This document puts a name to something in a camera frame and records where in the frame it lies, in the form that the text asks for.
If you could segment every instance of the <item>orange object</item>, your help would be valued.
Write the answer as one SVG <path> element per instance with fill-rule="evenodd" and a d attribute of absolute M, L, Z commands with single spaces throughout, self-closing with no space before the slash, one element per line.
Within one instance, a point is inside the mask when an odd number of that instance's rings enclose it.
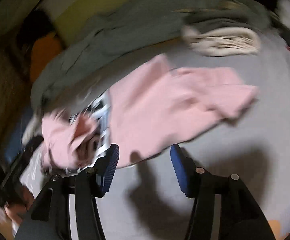
<path fill-rule="evenodd" d="M 280 224 L 280 222 L 278 220 L 269 220 L 268 223 L 273 231 L 275 239 L 276 240 L 283 240 L 284 238 L 281 237 L 281 224 Z"/>
<path fill-rule="evenodd" d="M 33 83 L 49 61 L 62 51 L 63 47 L 55 33 L 36 40 L 31 51 L 30 81 Z"/>

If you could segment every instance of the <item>orange pillow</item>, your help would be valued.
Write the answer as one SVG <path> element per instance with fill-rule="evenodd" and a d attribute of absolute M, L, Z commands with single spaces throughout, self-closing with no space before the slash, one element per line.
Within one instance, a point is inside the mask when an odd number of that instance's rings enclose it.
<path fill-rule="evenodd" d="M 30 81 L 33 83 L 49 61 L 63 51 L 60 40 L 55 33 L 35 41 L 31 51 Z"/>

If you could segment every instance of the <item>laundry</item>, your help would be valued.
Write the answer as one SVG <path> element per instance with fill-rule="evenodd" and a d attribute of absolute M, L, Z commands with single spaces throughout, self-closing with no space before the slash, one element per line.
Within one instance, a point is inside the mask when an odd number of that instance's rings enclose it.
<path fill-rule="evenodd" d="M 182 28 L 182 38 L 191 49 L 205 56 L 252 54 L 261 48 L 258 35 L 242 27 L 219 28 L 201 34 L 194 27 L 185 25 Z"/>
<path fill-rule="evenodd" d="M 261 47 L 248 6 L 234 0 L 221 1 L 214 9 L 193 11 L 184 22 L 184 41 L 205 56 L 257 53 Z"/>
<path fill-rule="evenodd" d="M 188 15 L 179 10 L 232 8 L 233 4 L 242 5 L 242 17 L 253 28 L 262 31 L 270 26 L 266 8 L 254 0 L 130 0 L 106 16 L 91 17 L 81 39 L 48 63 L 34 82 L 32 108 L 42 109 L 64 88 L 125 53 L 179 37 Z"/>
<path fill-rule="evenodd" d="M 69 115 L 54 110 L 42 120 L 41 164 L 52 173 L 68 175 L 93 165 L 109 148 L 109 95 L 104 92 L 83 111 Z"/>
<path fill-rule="evenodd" d="M 91 163 L 99 141 L 97 121 L 81 113 L 70 124 L 66 113 L 45 114 L 42 121 L 43 168 L 77 169 Z"/>
<path fill-rule="evenodd" d="M 120 148 L 117 167 L 239 117 L 257 93 L 231 68 L 172 70 L 164 54 L 154 57 L 109 89 L 111 142 Z"/>

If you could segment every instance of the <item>bed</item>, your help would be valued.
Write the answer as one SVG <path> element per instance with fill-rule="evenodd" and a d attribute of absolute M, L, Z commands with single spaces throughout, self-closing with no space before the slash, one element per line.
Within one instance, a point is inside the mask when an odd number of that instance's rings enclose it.
<path fill-rule="evenodd" d="M 139 49 L 65 90 L 48 109 L 68 107 L 77 112 L 160 53 L 175 68 L 233 67 L 246 84 L 259 87 L 257 100 L 240 119 L 224 121 L 180 146 L 213 174 L 237 173 L 276 238 L 284 239 L 290 233 L 290 51 L 276 30 L 259 35 L 262 48 L 257 55 L 204 57 L 180 39 Z M 39 156 L 37 149 L 21 179 L 35 197 L 45 182 L 36 168 Z M 152 159 L 117 170 L 110 191 L 97 199 L 97 205 L 107 239 L 182 239 L 193 200 L 181 192 L 166 149 Z"/>

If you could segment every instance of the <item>white towel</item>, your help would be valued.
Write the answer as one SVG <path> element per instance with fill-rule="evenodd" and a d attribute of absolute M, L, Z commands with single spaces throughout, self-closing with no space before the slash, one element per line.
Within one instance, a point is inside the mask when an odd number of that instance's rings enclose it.
<path fill-rule="evenodd" d="M 189 46 L 205 56 L 228 56 L 257 53 L 261 48 L 258 35 L 247 28 L 226 27 L 201 34 L 195 27 L 183 26 L 182 38 Z"/>

